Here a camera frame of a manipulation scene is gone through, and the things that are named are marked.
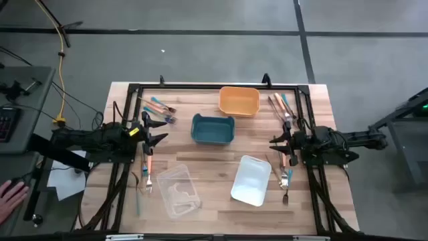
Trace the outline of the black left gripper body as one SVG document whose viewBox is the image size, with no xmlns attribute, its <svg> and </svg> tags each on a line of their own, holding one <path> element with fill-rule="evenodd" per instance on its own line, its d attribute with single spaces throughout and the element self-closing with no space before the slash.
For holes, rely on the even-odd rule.
<svg viewBox="0 0 428 241">
<path fill-rule="evenodd" d="M 142 114 L 142 123 L 133 122 L 133 129 L 137 129 L 134 136 L 138 138 L 139 141 L 142 141 L 142 152 L 147 156 L 153 156 L 153 149 L 150 145 L 150 131 L 149 131 L 149 121 L 150 116 L 146 111 L 141 112 Z"/>
</svg>

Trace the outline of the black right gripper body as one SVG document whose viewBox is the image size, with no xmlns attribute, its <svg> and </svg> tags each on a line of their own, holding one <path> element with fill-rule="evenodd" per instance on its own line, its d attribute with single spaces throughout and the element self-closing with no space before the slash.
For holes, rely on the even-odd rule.
<svg viewBox="0 0 428 241">
<path fill-rule="evenodd" d="M 291 133 L 291 123 L 286 121 L 284 123 L 284 134 L 286 140 L 286 151 L 285 154 L 290 156 L 290 166 L 296 166 L 298 164 L 298 157 L 295 154 L 295 150 L 301 150 L 304 145 L 305 132 L 298 131 L 297 133 Z"/>
</svg>

